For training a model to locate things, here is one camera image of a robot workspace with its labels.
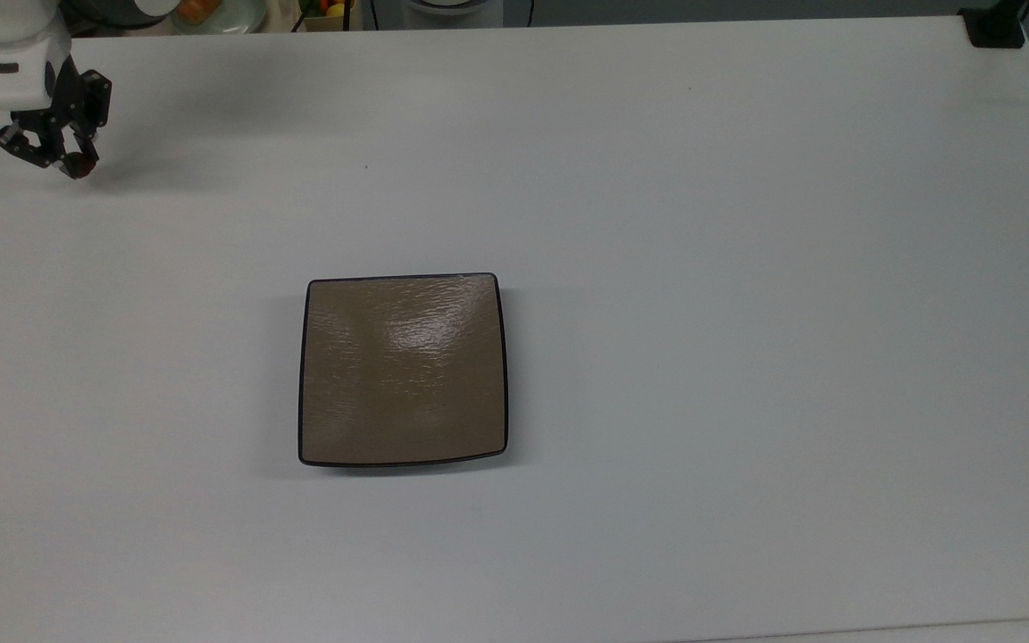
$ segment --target brown plate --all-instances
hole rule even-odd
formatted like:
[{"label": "brown plate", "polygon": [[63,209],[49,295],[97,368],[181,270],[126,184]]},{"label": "brown plate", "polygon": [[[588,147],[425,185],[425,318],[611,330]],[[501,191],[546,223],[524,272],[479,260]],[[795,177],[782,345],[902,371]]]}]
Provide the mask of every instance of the brown plate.
[{"label": "brown plate", "polygon": [[494,274],[309,284],[301,463],[452,463],[505,449],[506,353]]}]

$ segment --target table surface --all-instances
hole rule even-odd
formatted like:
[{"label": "table surface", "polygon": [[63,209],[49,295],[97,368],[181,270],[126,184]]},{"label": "table surface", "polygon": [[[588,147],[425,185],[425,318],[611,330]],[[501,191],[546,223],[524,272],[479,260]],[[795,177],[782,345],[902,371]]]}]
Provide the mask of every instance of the table surface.
[{"label": "table surface", "polygon": [[[1029,47],[959,17],[82,41],[0,151],[0,640],[1029,618]],[[0,124],[3,114],[0,113]],[[510,449],[296,459],[304,288],[493,272]]]}]

